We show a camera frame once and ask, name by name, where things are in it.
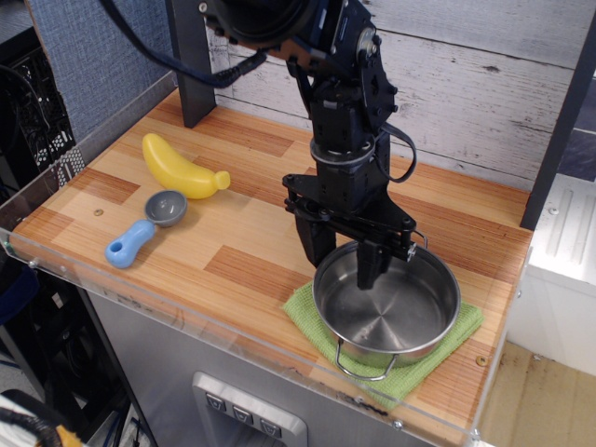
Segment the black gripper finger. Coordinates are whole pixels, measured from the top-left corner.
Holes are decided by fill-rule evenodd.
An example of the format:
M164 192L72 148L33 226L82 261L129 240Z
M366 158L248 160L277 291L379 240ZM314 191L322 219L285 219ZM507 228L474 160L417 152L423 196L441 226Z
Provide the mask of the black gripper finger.
M391 262L392 253L388 247L371 241L358 243L357 285L361 290L370 290L375 281L384 274Z
M295 217L296 229L307 260L315 267L336 249L336 234L325 223Z

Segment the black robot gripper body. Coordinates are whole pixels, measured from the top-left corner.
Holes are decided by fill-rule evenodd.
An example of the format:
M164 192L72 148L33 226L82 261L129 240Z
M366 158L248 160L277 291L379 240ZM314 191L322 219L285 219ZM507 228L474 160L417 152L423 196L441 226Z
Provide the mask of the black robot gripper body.
M409 261L415 254L415 219L389 197L390 157L372 156L350 168L317 164L315 175L288 174L286 210L328 225L335 234L388 247Z

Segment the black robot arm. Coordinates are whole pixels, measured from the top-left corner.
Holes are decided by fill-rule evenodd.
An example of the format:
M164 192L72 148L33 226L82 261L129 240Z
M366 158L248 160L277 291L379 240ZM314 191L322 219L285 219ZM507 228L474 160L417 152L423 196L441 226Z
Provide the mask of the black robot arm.
M363 290L392 260L411 260L415 221L387 192L390 141L402 137L388 122L397 89L367 8L359 1L204 1L199 12L231 44L258 59L284 60L297 82L317 171L283 183L308 260L320 264L338 235L356 240Z

